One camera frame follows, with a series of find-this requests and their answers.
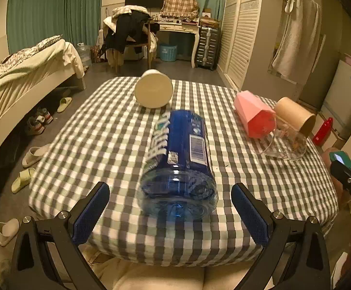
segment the desk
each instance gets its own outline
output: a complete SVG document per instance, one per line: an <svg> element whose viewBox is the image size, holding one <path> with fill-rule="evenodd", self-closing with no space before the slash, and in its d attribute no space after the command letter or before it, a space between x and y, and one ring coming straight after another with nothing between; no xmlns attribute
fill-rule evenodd
<svg viewBox="0 0 351 290"><path fill-rule="evenodd" d="M181 32L194 34L194 46L192 52L192 68L195 68L195 54L197 53L197 47L199 42L199 26L194 25L182 25L173 23L158 23L159 30L167 32Z"/></svg>
<svg viewBox="0 0 351 290"><path fill-rule="evenodd" d="M296 161L258 155L233 110L235 90L173 80L169 104L148 109L134 97L137 81L117 77L104 82L66 122L29 186L29 205L39 215L51 218L70 210L98 181L106 182L110 202L89 242L125 260L162 266L231 264L261 251L232 206L230 191L236 182L243 182L270 210L300 220L315 215L324 232L330 229L338 213L337 196L310 139L306 154ZM218 203L211 215L194 222L148 217L138 205L153 124L171 109L200 114L208 130Z"/></svg>

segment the sneaker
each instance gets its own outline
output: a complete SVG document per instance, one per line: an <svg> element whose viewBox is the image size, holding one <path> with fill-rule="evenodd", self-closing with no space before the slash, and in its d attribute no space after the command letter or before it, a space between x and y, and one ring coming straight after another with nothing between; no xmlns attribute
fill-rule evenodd
<svg viewBox="0 0 351 290"><path fill-rule="evenodd" d="M40 135L44 132L45 127L41 124L42 119L43 117L41 116L38 116L37 119L35 117L30 117L25 127L25 133L27 135Z"/></svg>
<svg viewBox="0 0 351 290"><path fill-rule="evenodd" d="M36 117L44 117L44 124L49 124L53 121L53 117L50 115L49 111L46 108L38 108L36 112Z"/></svg>

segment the white louvered closet door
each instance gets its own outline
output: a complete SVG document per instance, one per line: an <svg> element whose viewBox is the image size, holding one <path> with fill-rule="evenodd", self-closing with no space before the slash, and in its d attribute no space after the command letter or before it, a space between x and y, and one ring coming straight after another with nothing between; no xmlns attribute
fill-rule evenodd
<svg viewBox="0 0 351 290"><path fill-rule="evenodd" d="M228 54L235 25L236 8L238 0L226 0L224 17L221 26L221 50L218 58L218 66L224 72L228 61Z"/></svg>
<svg viewBox="0 0 351 290"><path fill-rule="evenodd" d="M238 17L235 19L234 36L230 41L229 59L225 71L232 82L241 89L255 41L259 0L240 0Z"/></svg>

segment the silver suitcase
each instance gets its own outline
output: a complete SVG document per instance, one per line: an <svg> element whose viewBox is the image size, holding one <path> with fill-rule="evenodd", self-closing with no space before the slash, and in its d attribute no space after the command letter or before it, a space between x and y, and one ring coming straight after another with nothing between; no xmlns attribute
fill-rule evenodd
<svg viewBox="0 0 351 290"><path fill-rule="evenodd" d="M213 69L218 48L219 29L201 26L200 39L196 53L198 65L208 66Z"/></svg>

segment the blue basket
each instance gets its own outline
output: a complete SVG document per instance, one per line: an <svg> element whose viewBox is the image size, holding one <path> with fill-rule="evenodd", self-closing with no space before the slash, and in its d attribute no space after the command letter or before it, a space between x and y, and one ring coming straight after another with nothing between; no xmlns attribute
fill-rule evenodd
<svg viewBox="0 0 351 290"><path fill-rule="evenodd" d="M159 56L162 61L174 62L177 59L177 45L160 45Z"/></svg>

